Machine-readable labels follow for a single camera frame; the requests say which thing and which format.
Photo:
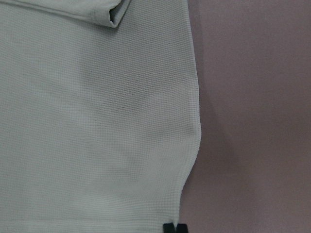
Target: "black object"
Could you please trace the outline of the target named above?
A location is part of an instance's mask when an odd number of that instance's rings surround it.
[[[176,231],[174,224],[165,223],[163,224],[163,233],[188,233],[188,227],[186,224],[177,224]]]

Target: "waffle-textured fabric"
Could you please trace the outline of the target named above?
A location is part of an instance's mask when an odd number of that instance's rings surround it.
[[[200,138],[186,0],[0,0],[0,233],[162,233]]]

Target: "fabric fold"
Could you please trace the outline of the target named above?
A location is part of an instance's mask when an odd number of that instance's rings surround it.
[[[0,0],[116,28],[131,0]]]

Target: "brown surface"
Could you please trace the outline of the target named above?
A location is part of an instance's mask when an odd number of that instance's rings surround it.
[[[311,232],[311,1],[189,0],[202,141],[190,233]]]

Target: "folded cloth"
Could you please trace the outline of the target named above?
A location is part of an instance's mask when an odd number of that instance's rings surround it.
[[[187,1],[133,0],[117,28],[0,2],[0,233],[177,226],[201,138]]]
[[[130,0],[0,0],[115,28]]]

